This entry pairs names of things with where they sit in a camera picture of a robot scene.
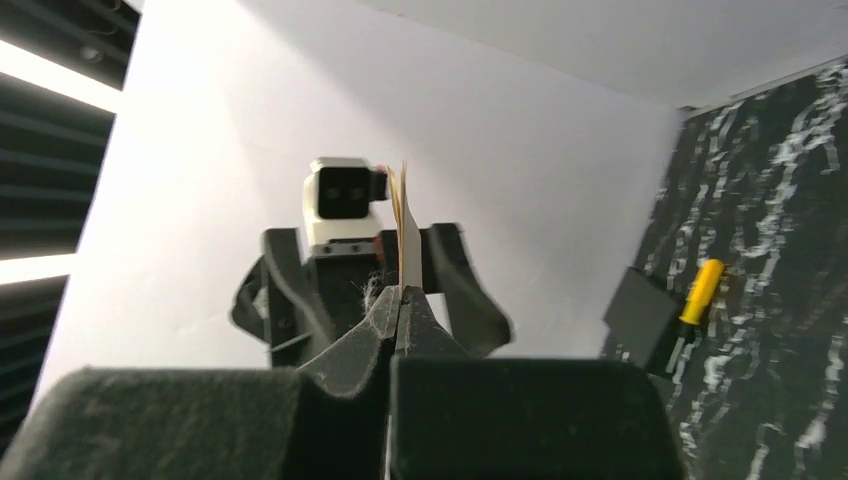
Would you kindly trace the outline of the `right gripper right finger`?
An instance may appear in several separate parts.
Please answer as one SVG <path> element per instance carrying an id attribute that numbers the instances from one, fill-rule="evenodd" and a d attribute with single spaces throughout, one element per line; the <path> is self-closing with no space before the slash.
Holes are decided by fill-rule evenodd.
<path id="1" fill-rule="evenodd" d="M 395 479 L 681 479 L 663 402 L 607 360 L 466 354 L 417 288 L 403 292 L 391 362 Z"/>

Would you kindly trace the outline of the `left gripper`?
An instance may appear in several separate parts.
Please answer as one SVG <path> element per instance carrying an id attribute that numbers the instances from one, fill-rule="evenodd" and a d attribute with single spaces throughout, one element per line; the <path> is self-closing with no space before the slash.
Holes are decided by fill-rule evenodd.
<path id="1" fill-rule="evenodd" d="M 423 229 L 424 286 L 441 293 L 451 333 L 470 355 L 487 357 L 513 341 L 513 325 L 479 282 L 456 223 Z M 398 267 L 386 266 L 382 237 L 331 239 L 301 264 L 297 231 L 268 229 L 261 255 L 238 288 L 231 322 L 267 346 L 273 368 L 298 367 L 357 326 Z"/>

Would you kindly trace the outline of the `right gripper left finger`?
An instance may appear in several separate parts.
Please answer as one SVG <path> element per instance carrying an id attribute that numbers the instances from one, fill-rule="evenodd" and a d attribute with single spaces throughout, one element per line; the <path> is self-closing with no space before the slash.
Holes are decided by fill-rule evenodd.
<path id="1" fill-rule="evenodd" d="M 380 479 L 401 291 L 299 368 L 82 369 L 15 437 L 5 479 Z"/>

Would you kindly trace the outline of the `beige letter paper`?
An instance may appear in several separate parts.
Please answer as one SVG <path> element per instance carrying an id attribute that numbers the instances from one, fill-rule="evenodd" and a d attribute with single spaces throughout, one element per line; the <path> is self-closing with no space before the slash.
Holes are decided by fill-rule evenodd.
<path id="1" fill-rule="evenodd" d="M 423 287 L 421 234 L 411 212 L 407 193 L 407 162 L 395 172 L 387 167 L 389 191 L 396 223 L 399 284 Z"/>

